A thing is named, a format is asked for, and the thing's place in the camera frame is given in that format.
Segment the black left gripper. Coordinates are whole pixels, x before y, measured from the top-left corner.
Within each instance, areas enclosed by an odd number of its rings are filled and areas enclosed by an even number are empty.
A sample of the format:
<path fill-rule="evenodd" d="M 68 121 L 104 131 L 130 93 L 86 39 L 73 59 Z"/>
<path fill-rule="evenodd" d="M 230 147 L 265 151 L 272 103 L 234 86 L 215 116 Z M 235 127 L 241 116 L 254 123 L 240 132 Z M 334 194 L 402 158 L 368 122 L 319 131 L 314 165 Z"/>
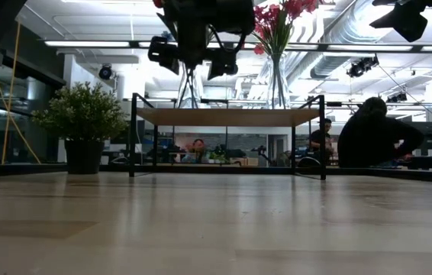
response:
<path fill-rule="evenodd" d="M 252 0 L 167 0 L 161 8 L 161 21 L 176 44 L 152 37 L 150 61 L 179 75 L 179 62 L 193 70 L 209 60 L 208 80 L 237 74 L 237 53 L 255 29 Z"/>

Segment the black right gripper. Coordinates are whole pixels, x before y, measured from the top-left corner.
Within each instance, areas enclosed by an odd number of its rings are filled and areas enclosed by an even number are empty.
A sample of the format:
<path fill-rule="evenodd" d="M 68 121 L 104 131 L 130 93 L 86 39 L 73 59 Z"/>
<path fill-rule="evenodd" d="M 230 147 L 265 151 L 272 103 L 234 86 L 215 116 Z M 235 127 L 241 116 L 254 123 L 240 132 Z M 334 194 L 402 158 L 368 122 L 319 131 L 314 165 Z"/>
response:
<path fill-rule="evenodd" d="M 420 39 L 428 20 L 421 15 L 426 7 L 432 8 L 432 0 L 373 0 L 373 6 L 394 5 L 394 8 L 369 24 L 375 29 L 392 28 L 406 41 Z"/>

